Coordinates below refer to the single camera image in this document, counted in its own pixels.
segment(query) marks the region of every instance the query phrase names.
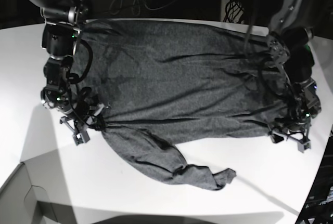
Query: shirt sleeve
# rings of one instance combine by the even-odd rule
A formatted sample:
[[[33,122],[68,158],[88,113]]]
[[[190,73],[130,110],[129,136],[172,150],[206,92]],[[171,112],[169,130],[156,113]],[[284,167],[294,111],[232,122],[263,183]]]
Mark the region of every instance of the shirt sleeve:
[[[167,184],[220,190],[236,176],[232,169],[212,174],[209,167],[187,164],[176,146],[147,130],[112,127],[103,132],[103,137],[120,157],[138,171]]]

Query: gray long-sleeve shirt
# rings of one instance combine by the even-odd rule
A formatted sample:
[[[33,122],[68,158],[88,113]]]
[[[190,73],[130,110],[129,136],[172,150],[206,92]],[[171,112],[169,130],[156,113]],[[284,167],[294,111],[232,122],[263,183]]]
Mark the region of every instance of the gray long-sleeve shirt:
[[[175,144],[205,137],[266,135],[286,105],[258,79],[266,57],[264,38],[200,24],[159,21],[102,21],[83,34],[94,61],[81,86],[89,86],[110,108],[103,137],[143,174],[169,184],[222,189],[236,173],[212,174],[188,165]],[[80,47],[72,71],[82,74],[87,52]],[[264,71],[273,90],[282,90],[278,72]]]

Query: white table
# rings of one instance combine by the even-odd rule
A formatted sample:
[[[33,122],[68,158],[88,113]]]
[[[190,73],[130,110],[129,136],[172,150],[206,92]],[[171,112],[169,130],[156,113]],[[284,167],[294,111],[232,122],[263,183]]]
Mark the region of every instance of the white table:
[[[245,25],[221,22],[174,21],[240,32],[247,29]],[[120,159],[100,133],[91,131],[88,144],[75,146],[69,130],[59,125],[61,114],[40,105],[39,93],[45,85],[42,71],[47,60],[47,53],[40,48],[43,27],[0,31],[0,108],[7,116],[1,118],[0,124],[0,163],[8,164],[5,169],[0,167],[0,174],[10,171],[8,161],[13,157],[13,163],[18,162],[22,154],[32,184],[43,187],[52,202],[73,205],[79,224],[126,213],[196,216],[232,224],[296,221],[333,124],[333,94],[316,54],[313,78],[323,111],[311,128],[312,150],[302,154],[295,142],[272,144],[269,137],[209,138],[177,146],[188,163],[208,165],[213,172],[228,167],[237,172],[232,184],[212,192],[188,185],[165,185],[142,175]],[[267,32],[266,28],[253,28],[254,34]],[[314,43],[319,48],[323,40],[315,39]],[[329,54],[323,52],[321,59],[328,59]]]

